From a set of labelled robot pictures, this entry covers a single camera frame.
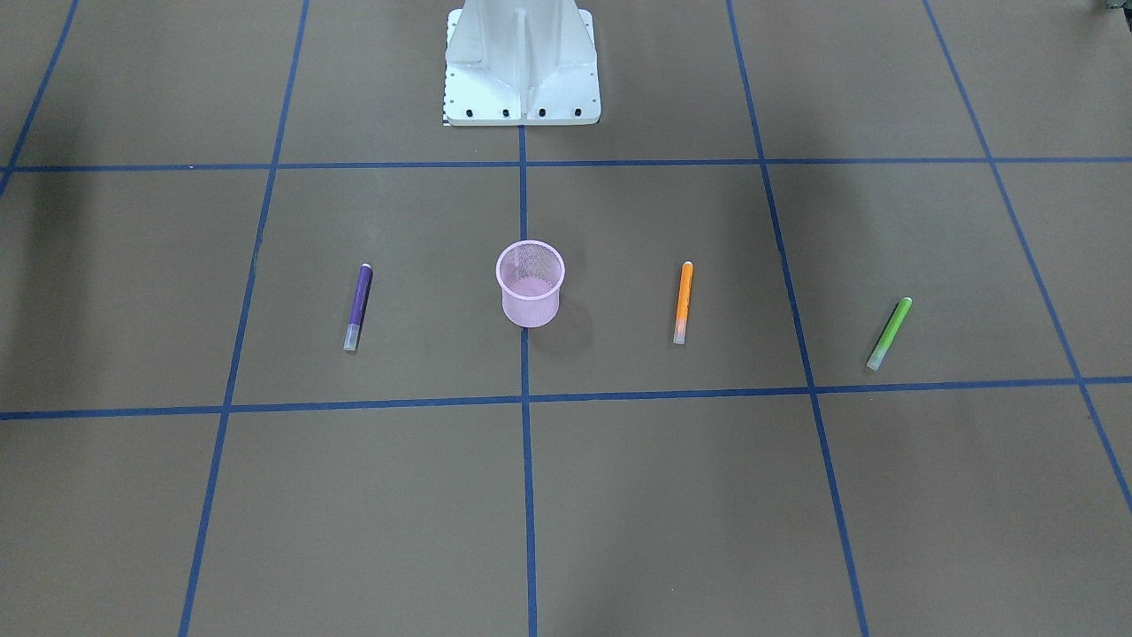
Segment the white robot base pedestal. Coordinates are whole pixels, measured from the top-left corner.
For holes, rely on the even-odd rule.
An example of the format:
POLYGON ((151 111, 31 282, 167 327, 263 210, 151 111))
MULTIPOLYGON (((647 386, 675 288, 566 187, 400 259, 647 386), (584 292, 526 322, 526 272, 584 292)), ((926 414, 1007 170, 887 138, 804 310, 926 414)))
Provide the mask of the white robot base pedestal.
POLYGON ((574 1, 465 1, 446 28, 444 124, 600 121, 594 20, 574 1))

